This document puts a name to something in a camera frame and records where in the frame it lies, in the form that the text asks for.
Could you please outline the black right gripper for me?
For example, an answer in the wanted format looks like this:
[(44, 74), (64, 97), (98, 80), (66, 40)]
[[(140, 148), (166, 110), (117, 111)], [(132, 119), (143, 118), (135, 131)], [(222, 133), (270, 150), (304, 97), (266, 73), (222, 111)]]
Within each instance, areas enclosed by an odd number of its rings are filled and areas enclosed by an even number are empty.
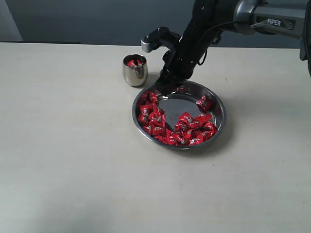
[(160, 77), (155, 82), (155, 88), (162, 95), (167, 96), (188, 80), (197, 64), (194, 53), (181, 53), (179, 50), (167, 50), (163, 55), (164, 67)]

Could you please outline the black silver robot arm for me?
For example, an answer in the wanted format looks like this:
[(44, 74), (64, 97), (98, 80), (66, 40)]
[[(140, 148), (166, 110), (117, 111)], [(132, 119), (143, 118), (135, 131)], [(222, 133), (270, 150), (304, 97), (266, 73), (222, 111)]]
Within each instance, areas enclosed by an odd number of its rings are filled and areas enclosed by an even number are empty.
[(158, 38), (169, 50), (155, 86), (167, 95), (188, 80), (209, 46), (224, 31), (283, 35), (301, 41), (300, 59), (311, 60), (311, 3), (271, 4), (266, 0), (197, 0), (182, 35), (165, 29)]

